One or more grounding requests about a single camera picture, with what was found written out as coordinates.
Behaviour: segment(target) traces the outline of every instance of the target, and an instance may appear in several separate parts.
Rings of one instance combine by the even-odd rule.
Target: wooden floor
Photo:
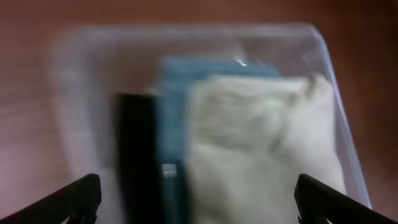
[[[309,22],[328,44],[373,207],[398,220],[398,9],[389,0],[15,0],[0,6],[0,217],[70,181],[46,53],[80,24]]]

